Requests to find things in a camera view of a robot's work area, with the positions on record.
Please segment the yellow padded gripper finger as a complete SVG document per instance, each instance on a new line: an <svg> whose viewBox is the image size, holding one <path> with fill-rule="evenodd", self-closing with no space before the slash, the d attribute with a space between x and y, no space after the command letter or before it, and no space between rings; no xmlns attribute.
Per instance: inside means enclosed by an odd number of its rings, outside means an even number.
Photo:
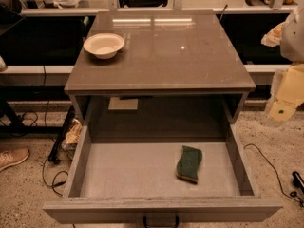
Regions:
<svg viewBox="0 0 304 228"><path fill-rule="evenodd" d="M271 98L265 113L266 124L278 127L285 124L304 104L304 64L292 63L285 70L275 72L271 85Z"/></svg>

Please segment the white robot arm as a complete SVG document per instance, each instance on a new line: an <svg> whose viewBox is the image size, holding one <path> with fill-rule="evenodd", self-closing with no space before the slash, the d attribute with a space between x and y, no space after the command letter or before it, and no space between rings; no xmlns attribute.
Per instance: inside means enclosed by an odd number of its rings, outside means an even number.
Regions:
<svg viewBox="0 0 304 228"><path fill-rule="evenodd" d="M265 107L266 124L281 126L304 104L304 2L265 34L261 44L280 46L281 56L292 62L287 69L275 72Z"/></svg>

